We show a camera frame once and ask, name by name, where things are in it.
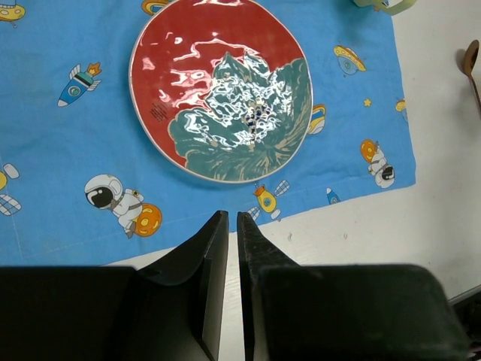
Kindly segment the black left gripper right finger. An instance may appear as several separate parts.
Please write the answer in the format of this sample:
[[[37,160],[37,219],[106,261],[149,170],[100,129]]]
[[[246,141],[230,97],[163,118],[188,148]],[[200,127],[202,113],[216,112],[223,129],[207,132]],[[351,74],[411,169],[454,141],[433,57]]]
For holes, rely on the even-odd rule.
[[[440,282],[413,264],[299,265],[237,216],[248,360],[466,360]]]

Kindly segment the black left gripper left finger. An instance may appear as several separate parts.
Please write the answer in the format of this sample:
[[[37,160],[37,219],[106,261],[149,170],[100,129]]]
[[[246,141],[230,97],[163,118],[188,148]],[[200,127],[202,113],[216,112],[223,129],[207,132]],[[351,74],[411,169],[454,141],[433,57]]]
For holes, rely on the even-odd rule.
[[[228,214],[155,262],[1,270],[3,360],[216,360]]]

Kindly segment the blue space-print cloth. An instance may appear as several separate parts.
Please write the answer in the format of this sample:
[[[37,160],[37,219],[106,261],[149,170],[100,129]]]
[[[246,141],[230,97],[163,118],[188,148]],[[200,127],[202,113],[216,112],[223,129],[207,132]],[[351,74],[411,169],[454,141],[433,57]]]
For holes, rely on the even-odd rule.
[[[416,161],[392,18],[351,1],[264,1],[313,80],[316,129],[263,180],[281,217],[412,186]],[[175,247],[218,210],[256,203],[255,183],[216,184],[168,161],[130,99],[134,43],[158,5],[3,1],[1,262],[103,265]]]

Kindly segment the red and teal plate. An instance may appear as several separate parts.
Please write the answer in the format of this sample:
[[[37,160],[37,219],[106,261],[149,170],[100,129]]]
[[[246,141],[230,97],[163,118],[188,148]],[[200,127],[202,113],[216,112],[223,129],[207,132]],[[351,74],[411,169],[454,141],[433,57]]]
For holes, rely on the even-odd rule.
[[[174,1],[142,28],[129,90],[154,147],[196,177],[245,184],[292,161],[313,113],[294,35],[255,1]]]

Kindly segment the pale yellow mug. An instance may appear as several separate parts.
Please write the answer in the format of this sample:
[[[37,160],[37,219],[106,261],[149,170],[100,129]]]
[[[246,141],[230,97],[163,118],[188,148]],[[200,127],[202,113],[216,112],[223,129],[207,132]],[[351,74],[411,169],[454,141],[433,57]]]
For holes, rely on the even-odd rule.
[[[416,0],[353,0],[353,2],[356,6],[360,8],[374,6],[379,11],[383,11],[390,16],[394,16],[414,6]]]

